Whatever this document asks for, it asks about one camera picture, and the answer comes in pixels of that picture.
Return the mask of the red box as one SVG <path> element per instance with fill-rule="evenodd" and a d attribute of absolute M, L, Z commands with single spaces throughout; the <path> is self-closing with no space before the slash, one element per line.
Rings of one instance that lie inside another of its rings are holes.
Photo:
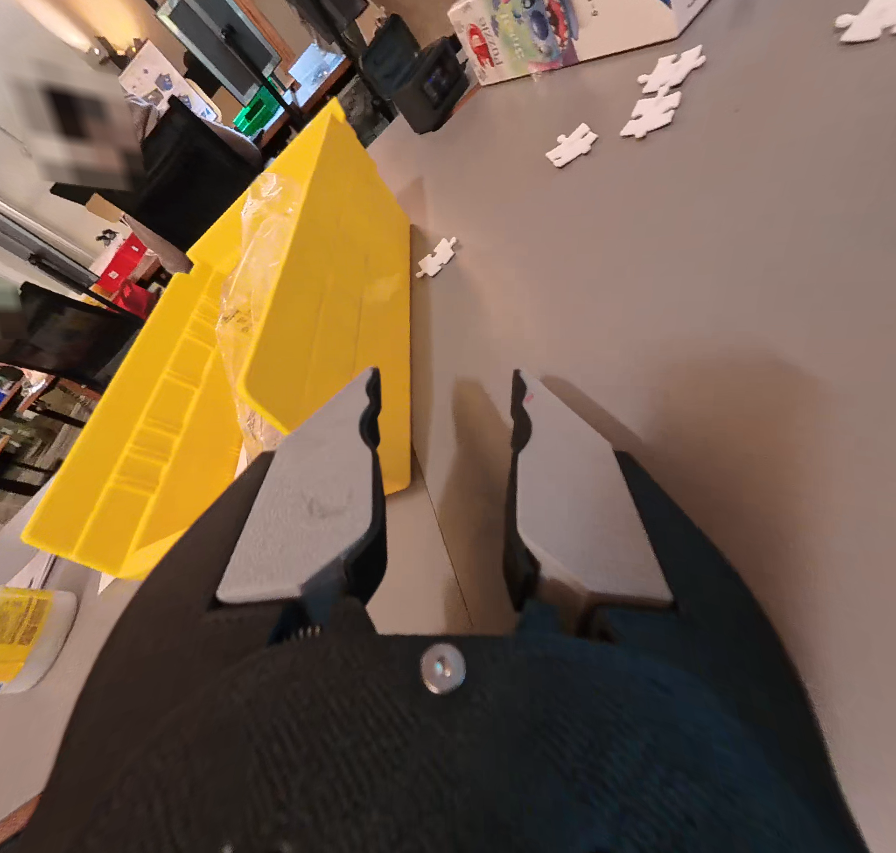
<path fill-rule="evenodd" d="M 91 295 L 106 308 L 145 320 L 160 296 L 146 284 L 160 267 L 156 254 L 131 232 L 106 260 Z"/>

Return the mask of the cardboard puzzle box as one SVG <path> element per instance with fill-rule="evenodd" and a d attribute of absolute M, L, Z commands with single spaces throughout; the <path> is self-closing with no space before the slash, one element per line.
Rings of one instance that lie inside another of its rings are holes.
<path fill-rule="evenodd" d="M 710 0 L 456 0 L 447 16 L 483 86 L 672 41 Z"/>

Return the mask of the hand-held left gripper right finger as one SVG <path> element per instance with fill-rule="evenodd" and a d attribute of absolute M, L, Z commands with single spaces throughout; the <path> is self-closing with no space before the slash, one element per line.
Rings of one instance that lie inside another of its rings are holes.
<path fill-rule="evenodd" d="M 612 444 L 523 369 L 510 416 L 503 576 L 513 610 L 537 598 L 571 612 L 670 605 Z"/>

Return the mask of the white tub yellow label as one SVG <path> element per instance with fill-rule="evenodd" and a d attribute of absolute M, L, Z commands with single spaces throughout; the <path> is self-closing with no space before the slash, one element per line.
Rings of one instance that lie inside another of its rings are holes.
<path fill-rule="evenodd" d="M 50 671 L 74 623 L 66 590 L 1 588 L 1 693 L 26 692 Z"/>

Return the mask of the clear plastic bag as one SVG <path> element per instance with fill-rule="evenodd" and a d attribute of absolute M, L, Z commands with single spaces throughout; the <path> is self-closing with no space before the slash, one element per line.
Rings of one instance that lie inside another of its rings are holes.
<path fill-rule="evenodd" d="M 246 403 L 238 379 L 285 261 L 302 193 L 294 179 L 273 171 L 252 182 L 241 209 L 239 258 L 222 284 L 216 339 L 237 415 L 242 467 L 274 449 L 284 436 Z"/>

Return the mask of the grey framed panel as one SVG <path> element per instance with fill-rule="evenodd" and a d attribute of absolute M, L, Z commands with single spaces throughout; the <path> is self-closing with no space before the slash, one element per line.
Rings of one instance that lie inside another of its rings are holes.
<path fill-rule="evenodd" d="M 283 104 L 272 81 L 280 54 L 235 0 L 165 0 L 155 14 L 241 105 L 259 90 Z"/>

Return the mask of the black draped furniture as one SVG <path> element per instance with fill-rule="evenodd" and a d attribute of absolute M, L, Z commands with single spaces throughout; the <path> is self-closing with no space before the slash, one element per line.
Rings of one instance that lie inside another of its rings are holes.
<path fill-rule="evenodd" d="M 86 206 L 98 196 L 122 212 L 141 243 L 174 273 L 188 273 L 187 251 L 251 186 L 263 153 L 233 128 L 197 116 L 178 98 L 164 113 L 128 96 L 144 172 L 132 191 L 54 184 L 54 196 Z"/>

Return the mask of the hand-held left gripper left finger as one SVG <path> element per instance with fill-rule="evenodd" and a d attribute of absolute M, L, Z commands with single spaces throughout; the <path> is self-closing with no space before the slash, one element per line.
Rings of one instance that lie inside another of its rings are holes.
<path fill-rule="evenodd" d="M 378 368 L 368 367 L 271 453 L 216 590 L 224 605 L 369 601 L 385 574 Z"/>

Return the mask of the black charging case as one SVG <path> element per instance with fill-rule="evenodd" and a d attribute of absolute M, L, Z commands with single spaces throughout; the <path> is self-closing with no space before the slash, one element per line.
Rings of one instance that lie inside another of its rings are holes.
<path fill-rule="evenodd" d="M 397 14 L 382 20 L 360 58 L 375 93 L 388 100 L 416 134 L 445 125 L 470 87 L 456 37 L 421 46 Z"/>

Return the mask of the green plastic bin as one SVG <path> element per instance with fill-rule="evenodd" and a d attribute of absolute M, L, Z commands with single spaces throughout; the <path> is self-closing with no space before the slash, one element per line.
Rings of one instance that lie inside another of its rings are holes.
<path fill-rule="evenodd" d="M 253 138 L 272 121 L 280 110 L 280 104 L 264 87 L 253 96 L 233 119 L 233 127 L 246 137 Z"/>

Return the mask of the yellow plastic bin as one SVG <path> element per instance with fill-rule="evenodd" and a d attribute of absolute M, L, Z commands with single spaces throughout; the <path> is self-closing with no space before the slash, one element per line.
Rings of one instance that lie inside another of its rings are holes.
<path fill-rule="evenodd" d="M 297 190 L 283 255 L 235 392 L 215 325 L 241 256 L 243 194 L 189 250 L 21 542 L 123 580 L 143 579 L 235 478 L 237 401 L 298 428 L 364 369 L 379 369 L 385 492 L 410 482 L 410 223 L 330 102 L 271 166 Z"/>

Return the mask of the white puzzle piece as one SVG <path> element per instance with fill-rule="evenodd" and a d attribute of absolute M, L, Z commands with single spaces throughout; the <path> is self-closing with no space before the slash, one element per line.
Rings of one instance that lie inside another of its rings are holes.
<path fill-rule="evenodd" d="M 560 134 L 554 147 L 545 153 L 546 158 L 555 168 L 564 168 L 577 158 L 588 154 L 599 140 L 597 133 L 581 123 L 569 134 Z"/>
<path fill-rule="evenodd" d="M 700 68 L 707 60 L 702 45 L 683 51 L 680 54 L 663 56 L 658 59 L 652 71 L 639 75 L 637 83 L 642 87 L 642 94 L 656 95 L 680 86 L 689 74 Z"/>
<path fill-rule="evenodd" d="M 681 100 L 681 91 L 668 88 L 661 89 L 655 96 L 639 99 L 619 136 L 643 140 L 648 134 L 671 125 Z"/>
<path fill-rule="evenodd" d="M 857 14 L 841 14 L 834 20 L 842 44 L 877 41 L 887 32 L 895 35 L 895 0 L 868 0 Z"/>
<path fill-rule="evenodd" d="M 442 269 L 454 259 L 457 243 L 456 237 L 442 238 L 433 251 L 418 262 L 415 277 L 422 279 L 434 278 L 439 275 Z"/>

